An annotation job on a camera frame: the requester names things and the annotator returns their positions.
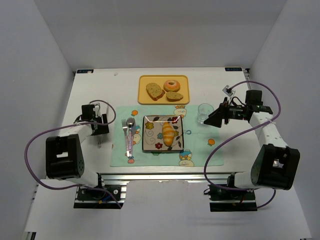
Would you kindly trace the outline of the metal tongs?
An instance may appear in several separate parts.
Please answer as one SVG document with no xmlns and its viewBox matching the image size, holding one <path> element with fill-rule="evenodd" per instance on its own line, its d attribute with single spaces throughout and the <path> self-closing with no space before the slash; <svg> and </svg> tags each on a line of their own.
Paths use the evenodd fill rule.
<svg viewBox="0 0 320 240">
<path fill-rule="evenodd" d="M 107 119 L 108 112 L 105 112 L 105 113 L 101 112 L 100 103 L 95 104 L 95 110 L 96 110 L 96 121 L 101 124 L 106 124 L 108 122 L 108 119 Z M 108 133 L 109 133 L 108 125 L 97 125 L 94 135 L 96 136 L 97 145 L 99 148 L 103 144 L 104 135 Z"/>
</svg>

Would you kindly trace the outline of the croissant bread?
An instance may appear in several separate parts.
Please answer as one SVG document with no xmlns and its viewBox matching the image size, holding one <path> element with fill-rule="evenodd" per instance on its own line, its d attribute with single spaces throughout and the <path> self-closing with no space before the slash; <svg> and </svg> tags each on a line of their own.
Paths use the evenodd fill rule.
<svg viewBox="0 0 320 240">
<path fill-rule="evenodd" d="M 164 122 L 162 125 L 162 138 L 166 146 L 170 147 L 173 144 L 175 132 L 173 127 L 168 123 Z"/>
</svg>

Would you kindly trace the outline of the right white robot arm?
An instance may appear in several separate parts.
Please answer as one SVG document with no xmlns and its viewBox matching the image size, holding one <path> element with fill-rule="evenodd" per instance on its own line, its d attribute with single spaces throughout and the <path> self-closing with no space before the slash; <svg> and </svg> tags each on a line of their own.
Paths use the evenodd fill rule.
<svg viewBox="0 0 320 240">
<path fill-rule="evenodd" d="M 231 174 L 227 187 L 236 190 L 270 188 L 290 190 L 300 161 L 300 152 L 289 147 L 273 122 L 273 112 L 262 102 L 262 91 L 248 90 L 243 106 L 224 99 L 203 122 L 220 128 L 230 120 L 248 121 L 257 136 L 260 151 L 250 170 Z"/>
</svg>

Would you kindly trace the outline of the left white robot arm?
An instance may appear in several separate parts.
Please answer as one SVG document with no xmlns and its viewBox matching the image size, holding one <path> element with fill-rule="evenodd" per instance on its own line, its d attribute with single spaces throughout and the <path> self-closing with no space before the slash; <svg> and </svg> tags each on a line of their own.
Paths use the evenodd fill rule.
<svg viewBox="0 0 320 240">
<path fill-rule="evenodd" d="M 107 115 L 101 113 L 99 103 L 82 105 L 81 111 L 76 126 L 46 139 L 46 175 L 50 179 L 101 189 L 104 185 L 101 175 L 85 167 L 81 143 L 88 137 L 99 139 L 109 133 Z"/>
</svg>

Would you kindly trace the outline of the right bread slice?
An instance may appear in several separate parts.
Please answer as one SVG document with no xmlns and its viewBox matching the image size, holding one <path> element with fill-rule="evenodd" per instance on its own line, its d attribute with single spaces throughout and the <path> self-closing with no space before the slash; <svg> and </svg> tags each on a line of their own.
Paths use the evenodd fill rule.
<svg viewBox="0 0 320 240">
<path fill-rule="evenodd" d="M 184 96 L 178 92 L 168 91 L 166 93 L 166 98 L 169 102 L 177 102 L 184 98 Z"/>
</svg>

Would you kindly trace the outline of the bread slice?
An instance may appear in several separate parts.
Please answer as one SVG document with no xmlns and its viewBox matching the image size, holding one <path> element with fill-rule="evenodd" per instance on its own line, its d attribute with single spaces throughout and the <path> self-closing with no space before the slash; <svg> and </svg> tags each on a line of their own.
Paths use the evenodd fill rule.
<svg viewBox="0 0 320 240">
<path fill-rule="evenodd" d="M 154 101 L 161 99 L 165 95 L 165 91 L 156 83 L 148 83 L 146 91 Z"/>
<path fill-rule="evenodd" d="M 184 98 L 184 96 L 178 92 L 168 91 L 166 93 L 166 98 L 169 102 L 177 102 Z"/>
</svg>

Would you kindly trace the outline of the left bread slice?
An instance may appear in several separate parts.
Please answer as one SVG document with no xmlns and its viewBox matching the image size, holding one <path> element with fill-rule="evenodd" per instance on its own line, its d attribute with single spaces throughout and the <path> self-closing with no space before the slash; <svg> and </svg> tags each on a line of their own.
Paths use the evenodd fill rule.
<svg viewBox="0 0 320 240">
<path fill-rule="evenodd" d="M 156 83 L 148 83 L 146 91 L 154 101 L 161 99 L 165 95 L 165 91 Z"/>
</svg>

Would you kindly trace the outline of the clear drinking glass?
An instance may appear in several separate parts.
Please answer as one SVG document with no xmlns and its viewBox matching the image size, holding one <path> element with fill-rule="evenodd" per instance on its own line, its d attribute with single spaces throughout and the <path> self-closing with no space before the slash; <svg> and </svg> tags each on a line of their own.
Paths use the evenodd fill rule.
<svg viewBox="0 0 320 240">
<path fill-rule="evenodd" d="M 202 103 L 197 109 L 197 121 L 203 124 L 209 115 L 214 111 L 214 107 L 208 103 Z"/>
</svg>

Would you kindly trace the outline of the green cartoon placemat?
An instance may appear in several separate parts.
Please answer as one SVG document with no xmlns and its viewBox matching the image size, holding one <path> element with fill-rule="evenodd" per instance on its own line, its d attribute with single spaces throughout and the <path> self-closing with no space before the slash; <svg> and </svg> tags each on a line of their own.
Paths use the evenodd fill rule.
<svg viewBox="0 0 320 240">
<path fill-rule="evenodd" d="M 219 130 L 197 121 L 196 105 L 136 105 L 116 108 L 112 139 L 112 167 L 202 167 L 207 157 L 221 143 Z M 180 152 L 144 152 L 142 150 L 143 118 L 149 115 L 176 115 L 182 118 L 184 150 Z M 134 118 L 135 135 L 132 158 L 126 155 L 122 119 Z"/>
</svg>

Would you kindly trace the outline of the orange glazed donut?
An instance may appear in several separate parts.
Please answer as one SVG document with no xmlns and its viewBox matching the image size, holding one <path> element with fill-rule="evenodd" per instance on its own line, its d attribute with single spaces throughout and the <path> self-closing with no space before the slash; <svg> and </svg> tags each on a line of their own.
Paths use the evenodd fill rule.
<svg viewBox="0 0 320 240">
<path fill-rule="evenodd" d="M 163 88 L 167 92 L 177 92 L 180 90 L 180 87 L 180 83 L 177 80 L 173 79 L 167 80 L 163 84 Z"/>
</svg>

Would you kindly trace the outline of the yellow tray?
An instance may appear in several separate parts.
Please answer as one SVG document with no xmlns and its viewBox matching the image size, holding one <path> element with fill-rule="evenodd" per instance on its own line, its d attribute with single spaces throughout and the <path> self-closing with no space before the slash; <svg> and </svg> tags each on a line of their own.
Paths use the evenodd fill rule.
<svg viewBox="0 0 320 240">
<path fill-rule="evenodd" d="M 153 100 L 147 93 L 146 86 L 149 83 L 155 83 L 162 89 L 167 80 L 176 80 L 180 83 L 178 93 L 183 95 L 181 100 L 168 100 L 166 94 L 158 100 Z M 142 75 L 139 78 L 137 101 L 141 105 L 187 105 L 190 102 L 190 91 L 188 78 L 185 75 Z"/>
</svg>

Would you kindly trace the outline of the square floral plate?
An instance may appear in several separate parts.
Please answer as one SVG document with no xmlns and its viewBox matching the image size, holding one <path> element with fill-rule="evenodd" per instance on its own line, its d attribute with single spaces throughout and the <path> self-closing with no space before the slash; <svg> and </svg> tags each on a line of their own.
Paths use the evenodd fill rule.
<svg viewBox="0 0 320 240">
<path fill-rule="evenodd" d="M 162 128 L 168 122 L 174 130 L 171 146 L 163 141 Z M 178 115 L 145 115 L 143 117 L 142 150 L 144 152 L 180 152 L 184 150 L 184 130 L 182 118 Z"/>
</svg>

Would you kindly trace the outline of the aluminium table rail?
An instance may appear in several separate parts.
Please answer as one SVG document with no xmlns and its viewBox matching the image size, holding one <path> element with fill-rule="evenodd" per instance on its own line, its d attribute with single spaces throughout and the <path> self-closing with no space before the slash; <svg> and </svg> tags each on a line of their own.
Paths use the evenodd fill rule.
<svg viewBox="0 0 320 240">
<path fill-rule="evenodd" d="M 171 180 L 186 180 L 186 181 L 206 181 L 203 173 L 101 173 L 105 181 L 171 181 Z"/>
</svg>

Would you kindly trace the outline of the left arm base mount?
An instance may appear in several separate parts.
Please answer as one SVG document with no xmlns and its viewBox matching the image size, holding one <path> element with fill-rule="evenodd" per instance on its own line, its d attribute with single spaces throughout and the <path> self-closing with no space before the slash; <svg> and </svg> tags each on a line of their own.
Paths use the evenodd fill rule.
<svg viewBox="0 0 320 240">
<path fill-rule="evenodd" d="M 126 181 L 113 179 L 111 175 L 103 176 L 103 183 L 99 188 L 104 187 L 109 193 L 100 190 L 91 190 L 86 187 L 79 187 L 76 190 L 73 208 L 74 209 L 115 209 L 122 207 L 127 192 Z"/>
</svg>

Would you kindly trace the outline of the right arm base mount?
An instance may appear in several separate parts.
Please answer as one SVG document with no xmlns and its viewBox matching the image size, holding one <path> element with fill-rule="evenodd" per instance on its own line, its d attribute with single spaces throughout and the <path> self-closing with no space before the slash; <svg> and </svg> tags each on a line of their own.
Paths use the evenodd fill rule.
<svg viewBox="0 0 320 240">
<path fill-rule="evenodd" d="M 254 212 L 258 210 L 253 191 L 227 190 L 210 184 L 203 194 L 209 197 L 211 212 Z"/>
</svg>

